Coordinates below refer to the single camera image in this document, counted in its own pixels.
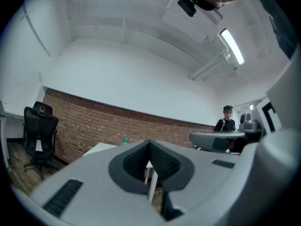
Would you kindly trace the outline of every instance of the brick wall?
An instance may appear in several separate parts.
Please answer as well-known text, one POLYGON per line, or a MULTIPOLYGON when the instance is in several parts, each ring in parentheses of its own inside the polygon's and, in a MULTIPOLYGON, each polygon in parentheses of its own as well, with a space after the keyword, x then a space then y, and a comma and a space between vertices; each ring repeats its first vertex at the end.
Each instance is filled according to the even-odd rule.
POLYGON ((43 102, 58 117, 55 154, 66 162, 81 157, 99 142, 120 145, 142 139, 167 141, 191 147, 189 134, 212 126, 188 123, 82 99, 47 89, 43 102))

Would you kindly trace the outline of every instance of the person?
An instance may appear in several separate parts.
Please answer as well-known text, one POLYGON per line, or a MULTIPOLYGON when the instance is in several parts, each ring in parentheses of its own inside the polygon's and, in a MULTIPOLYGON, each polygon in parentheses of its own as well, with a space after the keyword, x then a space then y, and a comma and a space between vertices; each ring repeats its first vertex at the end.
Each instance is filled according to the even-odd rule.
MULTIPOLYGON (((201 9, 210 11, 235 2, 237 0, 192 0, 201 9)), ((291 59, 297 45, 298 36, 290 24, 287 16, 274 0, 260 0, 263 8, 269 14, 269 19, 273 27, 273 32, 278 41, 279 47, 291 59)))
POLYGON ((235 130, 235 121, 230 119, 232 116, 232 108, 230 105, 226 105, 223 108, 224 118, 217 122, 213 131, 235 130))

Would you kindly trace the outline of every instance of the green bottle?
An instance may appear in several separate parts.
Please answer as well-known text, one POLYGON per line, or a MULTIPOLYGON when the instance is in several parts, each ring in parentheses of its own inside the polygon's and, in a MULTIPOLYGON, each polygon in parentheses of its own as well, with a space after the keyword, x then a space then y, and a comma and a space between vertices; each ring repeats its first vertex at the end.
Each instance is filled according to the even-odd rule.
POLYGON ((127 137, 125 137, 125 138, 123 139, 123 145, 126 145, 126 144, 128 144, 128 138, 127 138, 127 137))

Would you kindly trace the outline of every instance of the ceiling light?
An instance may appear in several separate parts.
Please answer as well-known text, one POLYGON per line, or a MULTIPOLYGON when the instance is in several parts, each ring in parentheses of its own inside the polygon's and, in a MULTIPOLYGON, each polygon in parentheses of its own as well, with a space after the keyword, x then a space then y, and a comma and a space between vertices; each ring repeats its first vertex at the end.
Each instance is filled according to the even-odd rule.
POLYGON ((228 29, 224 29, 221 32, 222 37, 226 40, 226 42, 229 44, 231 50, 233 51, 238 63, 240 65, 242 65, 245 61, 244 58, 234 40, 234 38, 232 37, 231 33, 228 31, 228 29))

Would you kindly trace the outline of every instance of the black vent slot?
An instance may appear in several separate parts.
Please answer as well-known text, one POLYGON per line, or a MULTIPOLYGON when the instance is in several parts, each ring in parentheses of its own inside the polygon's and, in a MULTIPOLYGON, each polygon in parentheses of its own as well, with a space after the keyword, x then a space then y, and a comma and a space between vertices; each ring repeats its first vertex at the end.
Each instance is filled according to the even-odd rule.
POLYGON ((235 163, 228 162, 228 161, 221 161, 221 160, 214 160, 212 164, 225 167, 225 168, 233 168, 235 166, 235 163))
POLYGON ((67 208, 74 195, 83 185, 77 180, 69 180, 64 186, 44 205, 44 209, 53 216, 60 217, 67 208))

